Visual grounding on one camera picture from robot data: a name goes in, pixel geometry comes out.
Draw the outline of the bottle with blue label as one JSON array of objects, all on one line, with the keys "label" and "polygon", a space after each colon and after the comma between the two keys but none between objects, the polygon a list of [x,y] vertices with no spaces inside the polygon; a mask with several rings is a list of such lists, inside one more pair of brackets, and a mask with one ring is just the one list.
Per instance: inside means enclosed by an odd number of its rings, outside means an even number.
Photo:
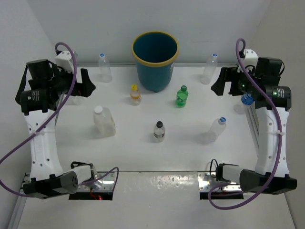
[{"label": "bottle with blue label", "polygon": [[234,105],[234,111],[239,115],[243,115],[253,103],[254,99],[250,94],[243,94],[237,104]]}]

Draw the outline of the square clear bottle white cap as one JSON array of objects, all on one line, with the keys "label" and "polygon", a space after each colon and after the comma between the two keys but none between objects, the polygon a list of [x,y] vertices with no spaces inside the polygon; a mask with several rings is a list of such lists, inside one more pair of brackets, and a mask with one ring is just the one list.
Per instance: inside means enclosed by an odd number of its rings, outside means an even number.
[{"label": "square clear bottle white cap", "polygon": [[109,108],[100,105],[96,106],[94,108],[93,121],[102,138],[115,136],[116,126]]}]

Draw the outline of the clear bottle blue cap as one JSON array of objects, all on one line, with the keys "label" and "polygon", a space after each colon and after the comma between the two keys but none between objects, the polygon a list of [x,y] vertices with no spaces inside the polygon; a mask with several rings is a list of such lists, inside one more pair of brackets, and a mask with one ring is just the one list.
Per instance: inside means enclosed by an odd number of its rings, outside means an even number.
[{"label": "clear bottle blue cap", "polygon": [[215,142],[217,138],[224,132],[226,129],[226,118],[219,117],[216,118],[211,124],[210,129],[203,133],[202,135],[202,143],[204,145]]}]

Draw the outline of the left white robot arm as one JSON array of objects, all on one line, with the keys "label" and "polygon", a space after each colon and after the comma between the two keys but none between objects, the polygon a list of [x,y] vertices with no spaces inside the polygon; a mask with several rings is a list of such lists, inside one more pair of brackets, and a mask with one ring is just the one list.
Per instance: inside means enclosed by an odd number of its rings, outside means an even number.
[{"label": "left white robot arm", "polygon": [[83,83],[73,79],[71,60],[55,63],[47,59],[26,64],[15,100],[21,106],[30,140],[30,180],[23,185],[25,195],[47,199],[74,194],[83,182],[94,179],[93,165],[73,162],[71,169],[63,171],[57,152],[55,117],[60,97],[71,91],[72,96],[89,97],[95,90],[87,70],[82,69]]}]

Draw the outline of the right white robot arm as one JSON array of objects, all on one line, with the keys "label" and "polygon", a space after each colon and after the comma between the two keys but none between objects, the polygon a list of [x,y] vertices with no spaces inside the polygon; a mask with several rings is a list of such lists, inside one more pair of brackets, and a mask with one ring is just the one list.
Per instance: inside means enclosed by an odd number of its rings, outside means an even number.
[{"label": "right white robot arm", "polygon": [[225,83],[230,82],[230,95],[249,94],[253,98],[258,121],[258,150],[254,170],[221,163],[216,169],[216,181],[233,181],[240,185],[243,192],[255,193],[266,183],[276,167],[274,177],[263,193],[278,195],[297,188],[297,180],[290,177],[286,162],[285,134],[292,107],[292,92],[288,86],[279,85],[282,63],[280,59],[260,57],[256,65],[247,66],[248,74],[272,100],[278,114],[274,113],[272,106],[240,68],[221,69],[211,90],[221,96]]}]

